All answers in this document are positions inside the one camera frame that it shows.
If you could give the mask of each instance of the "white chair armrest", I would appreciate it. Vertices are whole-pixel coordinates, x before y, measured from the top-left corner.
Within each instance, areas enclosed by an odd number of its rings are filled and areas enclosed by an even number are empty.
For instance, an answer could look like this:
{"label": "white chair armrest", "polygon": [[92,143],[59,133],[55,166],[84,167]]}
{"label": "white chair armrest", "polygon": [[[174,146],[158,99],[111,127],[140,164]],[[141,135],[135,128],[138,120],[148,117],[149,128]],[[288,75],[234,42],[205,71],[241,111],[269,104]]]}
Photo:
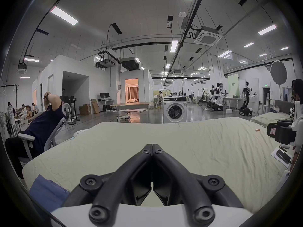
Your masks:
{"label": "white chair armrest", "polygon": [[34,141],[35,140],[34,136],[31,136],[31,135],[28,135],[28,134],[21,134],[21,133],[18,134],[18,138],[21,138],[23,140],[29,140],[29,141]]}

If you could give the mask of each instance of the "washing machine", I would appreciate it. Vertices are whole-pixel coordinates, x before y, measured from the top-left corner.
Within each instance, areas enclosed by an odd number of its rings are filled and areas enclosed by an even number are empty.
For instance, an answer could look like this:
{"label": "washing machine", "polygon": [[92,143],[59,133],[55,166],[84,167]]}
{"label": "washing machine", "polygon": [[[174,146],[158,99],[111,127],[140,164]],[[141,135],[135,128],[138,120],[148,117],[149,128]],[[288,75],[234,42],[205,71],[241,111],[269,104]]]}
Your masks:
{"label": "washing machine", "polygon": [[164,97],[163,98],[163,123],[186,122],[187,98]]}

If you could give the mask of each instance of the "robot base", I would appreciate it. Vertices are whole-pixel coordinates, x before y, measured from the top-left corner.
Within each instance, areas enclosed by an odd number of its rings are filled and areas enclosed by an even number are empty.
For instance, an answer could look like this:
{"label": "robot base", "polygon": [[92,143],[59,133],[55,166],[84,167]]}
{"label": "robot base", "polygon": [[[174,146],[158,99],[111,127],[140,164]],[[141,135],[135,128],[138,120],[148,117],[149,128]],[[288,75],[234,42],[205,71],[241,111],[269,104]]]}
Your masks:
{"label": "robot base", "polygon": [[240,108],[239,109],[239,115],[243,116],[252,116],[252,108]]}
{"label": "robot base", "polygon": [[211,106],[211,108],[214,110],[214,111],[223,111],[223,105],[222,104],[214,104]]}

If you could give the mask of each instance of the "blue cloth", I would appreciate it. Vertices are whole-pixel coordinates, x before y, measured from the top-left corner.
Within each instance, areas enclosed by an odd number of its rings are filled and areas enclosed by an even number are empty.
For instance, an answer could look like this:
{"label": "blue cloth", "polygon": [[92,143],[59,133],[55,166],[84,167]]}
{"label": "blue cloth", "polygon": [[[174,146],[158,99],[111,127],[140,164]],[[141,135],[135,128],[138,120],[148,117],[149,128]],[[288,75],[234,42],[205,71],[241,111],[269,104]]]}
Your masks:
{"label": "blue cloth", "polygon": [[61,105],[55,111],[53,111],[51,105],[49,105],[47,110],[32,121],[30,126],[24,131],[25,134],[35,137],[33,148],[39,154],[44,152],[44,145],[47,139],[63,117],[65,117],[65,115],[62,112]]}
{"label": "blue cloth", "polygon": [[29,194],[43,208],[52,212],[62,206],[70,192],[39,174],[29,190]]}

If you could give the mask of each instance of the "bed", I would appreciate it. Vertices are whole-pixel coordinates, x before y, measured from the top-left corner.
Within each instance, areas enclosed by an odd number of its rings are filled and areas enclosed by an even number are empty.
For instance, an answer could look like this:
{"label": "bed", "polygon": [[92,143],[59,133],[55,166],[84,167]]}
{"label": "bed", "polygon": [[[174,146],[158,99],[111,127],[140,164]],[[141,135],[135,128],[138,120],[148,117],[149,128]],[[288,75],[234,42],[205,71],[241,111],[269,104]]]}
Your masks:
{"label": "bed", "polygon": [[264,113],[262,115],[252,117],[249,121],[257,123],[266,128],[268,124],[276,123],[278,120],[292,120],[292,118],[289,117],[289,113],[290,113],[290,108],[294,107],[294,103],[274,100],[274,106],[279,107],[280,109],[279,113],[274,113],[274,112]]}
{"label": "bed", "polygon": [[[159,144],[190,172],[217,174],[246,209],[258,211],[276,193],[285,168],[270,154],[278,145],[259,125],[231,117],[176,124],[100,123],[36,157],[23,168],[28,189],[40,174],[67,190],[81,177],[116,171],[146,144]],[[160,206],[149,194],[143,206]]]}

